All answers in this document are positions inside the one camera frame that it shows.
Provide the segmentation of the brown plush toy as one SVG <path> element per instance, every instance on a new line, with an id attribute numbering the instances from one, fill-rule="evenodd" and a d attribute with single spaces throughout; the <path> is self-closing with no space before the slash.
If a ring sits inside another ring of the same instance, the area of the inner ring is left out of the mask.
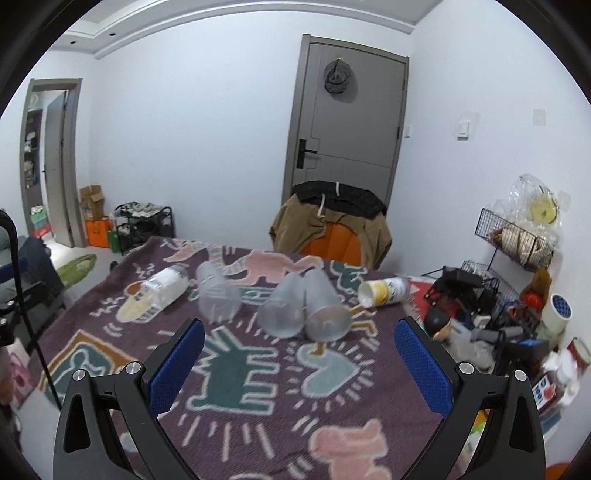
<path id="1" fill-rule="evenodd" d="M 539 269 L 535 272 L 531 282 L 522 290 L 520 300 L 528 307 L 542 311 L 545 307 L 552 278 L 547 269 Z"/>

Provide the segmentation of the black box device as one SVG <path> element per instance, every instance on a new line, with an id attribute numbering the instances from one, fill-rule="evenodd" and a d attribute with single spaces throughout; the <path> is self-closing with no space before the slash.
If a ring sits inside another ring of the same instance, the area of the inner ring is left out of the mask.
<path id="1" fill-rule="evenodd" d="M 441 279 L 449 290 L 480 289 L 484 285 L 480 275 L 449 266 L 443 267 Z"/>

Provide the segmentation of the black shoe rack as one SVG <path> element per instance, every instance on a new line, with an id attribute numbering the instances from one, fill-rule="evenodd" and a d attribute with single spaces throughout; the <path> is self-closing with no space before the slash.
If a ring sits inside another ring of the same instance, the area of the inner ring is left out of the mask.
<path id="1" fill-rule="evenodd" d="M 113 220 L 122 254 L 143 245 L 151 237 L 175 236 L 174 216 L 169 206 L 126 202 L 114 209 Z"/>

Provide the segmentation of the tall frosted plastic cup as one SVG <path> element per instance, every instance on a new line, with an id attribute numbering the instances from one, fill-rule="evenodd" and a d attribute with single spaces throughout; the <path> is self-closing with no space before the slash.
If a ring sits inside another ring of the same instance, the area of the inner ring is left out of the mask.
<path id="1" fill-rule="evenodd" d="M 349 308 L 322 269 L 311 269 L 304 274 L 305 333 L 315 342 L 332 342 L 345 337 L 352 327 Z"/>

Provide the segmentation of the clear plastic bag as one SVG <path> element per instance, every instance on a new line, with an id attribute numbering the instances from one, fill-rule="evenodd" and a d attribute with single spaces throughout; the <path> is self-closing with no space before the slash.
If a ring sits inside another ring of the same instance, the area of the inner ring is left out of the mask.
<path id="1" fill-rule="evenodd" d="M 562 241 L 560 204 L 544 182 L 531 174 L 520 175 L 508 196 L 498 200 L 493 211 L 504 220 L 541 238 L 552 248 Z"/>

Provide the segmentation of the orange shopping bag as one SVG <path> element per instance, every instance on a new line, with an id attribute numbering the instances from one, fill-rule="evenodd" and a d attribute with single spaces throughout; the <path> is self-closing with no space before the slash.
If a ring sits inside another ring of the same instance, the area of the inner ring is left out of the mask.
<path id="1" fill-rule="evenodd" d="M 85 229 L 89 246 L 110 247 L 108 232 L 111 230 L 111 220 L 108 217 L 102 217 L 98 220 L 86 220 Z"/>

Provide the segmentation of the doll figure black hair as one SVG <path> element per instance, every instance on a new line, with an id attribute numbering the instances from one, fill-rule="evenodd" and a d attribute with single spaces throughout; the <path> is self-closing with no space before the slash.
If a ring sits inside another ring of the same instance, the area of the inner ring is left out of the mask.
<path id="1" fill-rule="evenodd" d="M 423 320 L 424 329 L 427 334 L 438 342 L 447 340 L 452 332 L 452 318 L 450 315 L 437 307 L 431 307 Z"/>

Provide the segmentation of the white yellow paper cup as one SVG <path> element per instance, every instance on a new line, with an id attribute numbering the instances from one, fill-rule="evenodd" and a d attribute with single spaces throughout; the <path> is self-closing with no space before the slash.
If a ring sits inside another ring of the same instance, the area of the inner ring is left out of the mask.
<path id="1" fill-rule="evenodd" d="M 377 308 L 405 301 L 410 295 L 410 283 L 403 277 L 370 280 L 360 283 L 358 300 L 363 308 Z"/>

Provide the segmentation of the patterned purple woven tablecloth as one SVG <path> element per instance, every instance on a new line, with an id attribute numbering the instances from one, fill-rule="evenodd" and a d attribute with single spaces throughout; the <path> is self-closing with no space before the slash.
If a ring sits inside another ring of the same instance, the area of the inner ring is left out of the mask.
<path id="1" fill-rule="evenodd" d="M 153 238 L 131 252 L 43 334 L 48 368 L 30 365 L 40 391 L 64 396 L 79 368 L 111 374 L 143 361 L 188 318 L 198 288 L 165 309 L 137 299 L 146 279 L 211 262 L 238 283 L 232 319 L 207 323 L 200 354 L 168 412 L 172 443 L 203 479 L 399 479 L 441 423 L 394 347 L 403 305 L 365 310 L 360 283 L 377 271 L 314 256 Z M 257 311 L 291 272 L 325 271 L 353 314 L 349 334 L 320 345 L 263 331 Z"/>

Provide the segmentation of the white tape roll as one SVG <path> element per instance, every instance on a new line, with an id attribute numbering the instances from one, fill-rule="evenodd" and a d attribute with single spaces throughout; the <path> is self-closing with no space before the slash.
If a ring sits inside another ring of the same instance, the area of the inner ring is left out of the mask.
<path id="1" fill-rule="evenodd" d="M 573 317 L 569 301 L 561 294 L 552 293 L 542 310 L 541 321 L 551 336 L 560 336 Z"/>

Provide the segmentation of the left grey door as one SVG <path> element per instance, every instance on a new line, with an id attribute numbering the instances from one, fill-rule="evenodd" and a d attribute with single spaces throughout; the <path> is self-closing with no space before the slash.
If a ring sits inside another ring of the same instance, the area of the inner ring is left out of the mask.
<path id="1" fill-rule="evenodd" d="M 76 122 L 82 80 L 29 82 L 20 127 L 21 199 L 27 232 L 68 248 L 87 245 L 76 178 Z"/>

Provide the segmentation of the brown jacket on chair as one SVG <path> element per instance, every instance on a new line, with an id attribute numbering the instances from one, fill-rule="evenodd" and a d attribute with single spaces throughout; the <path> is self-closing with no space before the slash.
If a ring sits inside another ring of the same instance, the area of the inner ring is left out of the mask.
<path id="1" fill-rule="evenodd" d="M 325 234 L 328 222 L 342 224 L 358 236 L 363 267 L 377 269 L 393 245 L 387 207 L 372 191 L 339 182 L 297 184 L 270 226 L 273 249 L 301 254 L 304 246 Z"/>

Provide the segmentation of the cardboard box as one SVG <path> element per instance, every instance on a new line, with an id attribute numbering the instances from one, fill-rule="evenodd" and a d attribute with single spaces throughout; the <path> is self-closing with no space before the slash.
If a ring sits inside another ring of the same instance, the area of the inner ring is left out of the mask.
<path id="1" fill-rule="evenodd" d="M 89 185 L 79 190 L 80 206 L 85 220 L 96 221 L 103 216 L 104 195 L 100 185 Z"/>

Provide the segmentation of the grey hat on door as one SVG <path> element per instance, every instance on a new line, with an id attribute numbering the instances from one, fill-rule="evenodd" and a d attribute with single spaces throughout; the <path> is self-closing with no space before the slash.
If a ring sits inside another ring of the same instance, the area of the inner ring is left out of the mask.
<path id="1" fill-rule="evenodd" d="M 352 69 L 348 63 L 337 58 L 325 67 L 324 87 L 332 95 L 346 92 L 352 79 Z"/>

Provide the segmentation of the orange chair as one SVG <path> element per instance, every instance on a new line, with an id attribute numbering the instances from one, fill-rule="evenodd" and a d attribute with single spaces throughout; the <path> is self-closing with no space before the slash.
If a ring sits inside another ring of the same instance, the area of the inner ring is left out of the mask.
<path id="1" fill-rule="evenodd" d="M 355 233 L 342 224 L 328 222 L 325 234 L 308 242 L 301 255 L 318 256 L 325 260 L 349 265 L 362 265 L 362 247 Z"/>

